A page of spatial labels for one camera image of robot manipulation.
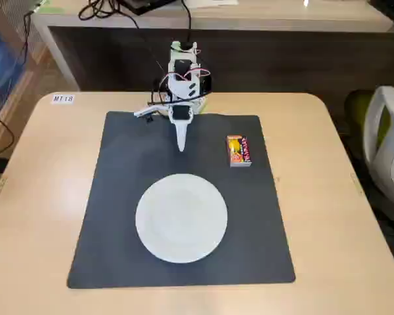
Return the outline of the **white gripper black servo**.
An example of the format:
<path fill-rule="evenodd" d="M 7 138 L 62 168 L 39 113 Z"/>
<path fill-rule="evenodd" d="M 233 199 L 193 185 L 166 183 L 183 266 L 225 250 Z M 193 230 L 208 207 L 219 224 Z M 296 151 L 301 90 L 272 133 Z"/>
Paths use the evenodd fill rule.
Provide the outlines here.
<path fill-rule="evenodd" d="M 174 104 L 168 110 L 168 117 L 175 126 L 178 149 L 183 152 L 186 144 L 187 127 L 194 117 L 194 112 L 188 105 Z"/>

